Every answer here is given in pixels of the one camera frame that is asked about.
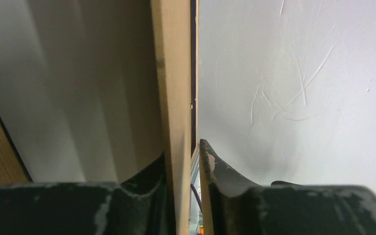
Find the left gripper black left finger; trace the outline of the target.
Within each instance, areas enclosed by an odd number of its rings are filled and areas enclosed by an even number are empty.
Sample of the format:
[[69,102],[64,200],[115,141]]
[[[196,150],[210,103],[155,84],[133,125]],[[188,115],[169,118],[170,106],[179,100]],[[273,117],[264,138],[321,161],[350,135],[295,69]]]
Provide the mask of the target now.
[[0,235],[173,235],[165,158],[123,183],[0,187]]

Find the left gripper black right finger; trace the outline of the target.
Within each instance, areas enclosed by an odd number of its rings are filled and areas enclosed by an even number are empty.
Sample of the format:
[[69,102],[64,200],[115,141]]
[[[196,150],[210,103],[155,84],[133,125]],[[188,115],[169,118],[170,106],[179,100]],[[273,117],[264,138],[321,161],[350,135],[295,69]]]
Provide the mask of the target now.
[[260,186],[199,142],[207,235],[376,235],[376,194],[363,186]]

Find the wooden picture frame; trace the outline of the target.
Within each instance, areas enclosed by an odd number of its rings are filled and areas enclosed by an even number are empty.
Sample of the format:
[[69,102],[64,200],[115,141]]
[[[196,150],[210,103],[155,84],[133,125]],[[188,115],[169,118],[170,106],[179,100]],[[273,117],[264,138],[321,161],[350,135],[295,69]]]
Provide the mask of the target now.
[[[189,224],[191,140],[194,137],[191,124],[190,93],[191,5],[188,0],[149,0],[149,2],[153,26],[161,134],[164,144],[160,156],[164,156],[165,162],[168,209],[175,222],[174,235],[186,235],[188,234]],[[33,181],[1,117],[0,129],[2,130],[0,138],[8,141],[9,153],[15,155],[11,162],[19,164],[22,174],[27,177],[26,181],[11,180],[9,183],[1,183],[0,187],[24,183],[88,182]]]

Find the beach landscape photo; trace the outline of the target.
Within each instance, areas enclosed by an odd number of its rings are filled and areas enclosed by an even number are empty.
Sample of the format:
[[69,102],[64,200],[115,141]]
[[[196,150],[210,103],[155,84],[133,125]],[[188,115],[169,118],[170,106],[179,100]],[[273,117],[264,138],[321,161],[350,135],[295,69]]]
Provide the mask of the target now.
[[152,163],[150,2],[0,0],[0,117],[35,182],[123,182]]

